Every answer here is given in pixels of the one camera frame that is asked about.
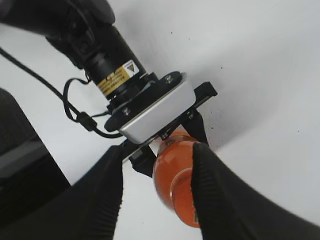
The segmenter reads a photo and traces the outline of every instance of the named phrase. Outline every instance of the cable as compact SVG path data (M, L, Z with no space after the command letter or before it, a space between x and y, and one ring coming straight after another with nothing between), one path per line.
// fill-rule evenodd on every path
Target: cable
M110 115L109 110L104 111L104 112L99 113L99 114L96 114L96 115L92 115L91 118L98 118L98 117L103 117L103 116L107 116L107 115Z
M77 117L84 114L84 112L79 112L68 100L64 100L64 96L54 87L52 86L48 81L46 81L43 77L35 73L33 70L25 66L23 63L18 61L16 58L14 58L12 55L10 55L8 52L6 52L2 47L0 47L0 55L2 55L5 59L16 65L18 68L22 69L29 75L33 76L35 79L40 81L43 85L45 85L48 89L50 89L62 102L66 103L69 109L71 109ZM109 138L109 139L116 139L119 137L122 137L122 134L107 134L102 131L100 131L97 127L93 128L92 131L94 131L96 134L98 134L101 137Z

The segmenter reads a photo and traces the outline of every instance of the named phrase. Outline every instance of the white wall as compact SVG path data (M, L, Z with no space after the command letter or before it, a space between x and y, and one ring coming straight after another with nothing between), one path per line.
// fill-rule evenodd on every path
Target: white wall
M219 95L200 112L210 146L223 161L271 200L320 225L320 2L110 4L116 26L148 71L159 77L185 71L195 87L203 81L216 87ZM67 78L83 77L38 36L1 26L0 46L60 90ZM0 71L0 85L16 97L70 182L120 142L70 122L57 98L1 58ZM70 99L90 113L106 105L93 85L73 85ZM124 181L115 239L201 239L197 229L185 227L161 205L152 181L129 164Z

